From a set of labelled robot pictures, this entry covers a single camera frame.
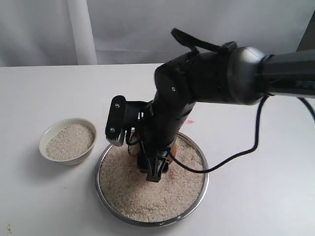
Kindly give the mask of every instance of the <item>white bowl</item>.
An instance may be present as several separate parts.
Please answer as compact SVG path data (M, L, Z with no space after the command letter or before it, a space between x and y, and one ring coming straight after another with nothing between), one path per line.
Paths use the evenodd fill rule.
M84 152L81 155L76 156L74 158L68 159L68 160L55 160L53 158L50 158L47 155L47 151L46 151L47 144L60 131L62 131L67 126L72 125L72 124L84 125L92 131L92 133L94 134L94 141L93 141L92 145L89 147L89 149L86 152ZM91 154L93 147L95 145L95 142L96 142L96 135L97 135L97 131L96 131L95 126L93 125L92 122L88 121L87 119L82 119L82 118L64 119L64 120L61 120L61 121L53 124L52 126L50 126L45 131L45 133L41 136L40 141L39 141L39 151L43 157L45 157L46 159L48 159L50 161L59 162L59 163L62 163L64 165L67 165L67 166L76 165L76 164L79 164L82 161L84 161Z

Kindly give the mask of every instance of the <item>stainless steel bowl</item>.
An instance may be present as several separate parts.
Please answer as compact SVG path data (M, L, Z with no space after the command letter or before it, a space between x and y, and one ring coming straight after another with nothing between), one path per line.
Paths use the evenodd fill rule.
M202 159L203 169L204 170L207 169L208 168L207 160L206 160L204 154L202 153L202 151L200 150L200 148L197 146L197 144L193 140L191 140L189 137L187 137L186 135L184 135L180 132L178 133L178 136L181 137L187 144L189 144L191 147L193 147L198 152L198 154L201 156L201 159ZM202 201L203 197L205 196L207 189L208 189L209 173L204 174L203 186L202 186L201 192L200 192L198 198L196 199L196 201L187 210L185 210L182 214L178 215L177 217L174 217L172 219L165 220L165 221L160 221L160 222L141 222L141 221L129 219L129 218L121 215L114 208L112 208L112 206L108 203L108 201L106 200L105 196L102 193L102 190L101 190L100 184L99 184L99 173L100 173L101 164L102 164L104 158L106 157L106 154L108 153L109 149L112 146L113 145L109 145L105 149L105 151L102 153L102 155L101 155L101 157L100 157L100 159L96 165L95 185L96 185L96 190L97 190L97 194L98 194L99 198L101 199L103 204L107 207L107 209L109 209L110 212L114 216L116 216L117 218L121 219L122 221L124 221L126 223L136 225L136 226L161 227L161 226L173 224L177 221L180 221L181 219L184 219L185 217L190 215L197 208L197 206L199 206L199 204L201 203L201 201Z

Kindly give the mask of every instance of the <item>white backdrop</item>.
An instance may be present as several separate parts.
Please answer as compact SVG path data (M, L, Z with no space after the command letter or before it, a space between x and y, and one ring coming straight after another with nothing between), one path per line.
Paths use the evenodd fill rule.
M314 0L0 0L0 66L165 62L173 27L216 44L296 50Z

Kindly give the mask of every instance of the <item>black cable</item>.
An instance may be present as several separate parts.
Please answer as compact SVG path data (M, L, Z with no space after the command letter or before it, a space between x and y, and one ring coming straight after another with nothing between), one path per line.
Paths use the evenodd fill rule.
M209 172L212 172L214 170L216 170L217 168L225 165L227 162L235 159L236 157L239 157L239 156L243 156L243 155L246 155L246 154L249 154L249 153L252 153L254 152L257 147L258 147L258 141L259 141L259 125L260 125L260 115L261 115L261 110L262 110L262 106L264 105L265 101L267 100L268 96L265 96L262 98L262 100L260 101L260 104L258 106L258 109L257 109L257 115L256 115L256 124L255 124L255 141L254 141L254 145L251 149L248 149L246 151L242 151L242 152L239 152L231 157L229 157L228 159L222 161L221 163L217 164L216 166L210 168L210 169L207 169L207 170L202 170L202 171L199 171L199 170L194 170L186 165L184 165L183 163L181 163L179 160L177 160L173 154L171 153L171 151L169 150L168 151L168 154L170 155L170 157L178 164L180 165L181 167L183 167L184 169L190 171L190 172L193 172L193 173L197 173L197 174L205 174L205 173L209 173ZM309 102L305 99L305 98L302 98L302 97L298 97L298 99L307 107L307 109L309 110L309 112L311 113L314 121L315 121L315 111L314 109L312 108L312 106L309 104Z
M309 110L309 112L311 113L313 120L315 122L315 112L313 107L310 105L310 103L303 97L298 97L298 99L306 106L306 108Z

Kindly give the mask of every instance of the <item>white table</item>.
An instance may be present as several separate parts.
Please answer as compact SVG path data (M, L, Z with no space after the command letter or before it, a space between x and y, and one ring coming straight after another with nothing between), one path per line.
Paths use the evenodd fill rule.
M103 207L94 169L108 145L111 99L151 100L157 66L0 68L0 235L314 236L315 125L292 97L266 102L258 150L213 172L200 207L183 221L139 228ZM189 117L195 122L181 131L213 166L252 147L255 113L256 106L197 104ZM41 157L38 142L51 124L70 117L91 120L99 136L84 163L64 167Z

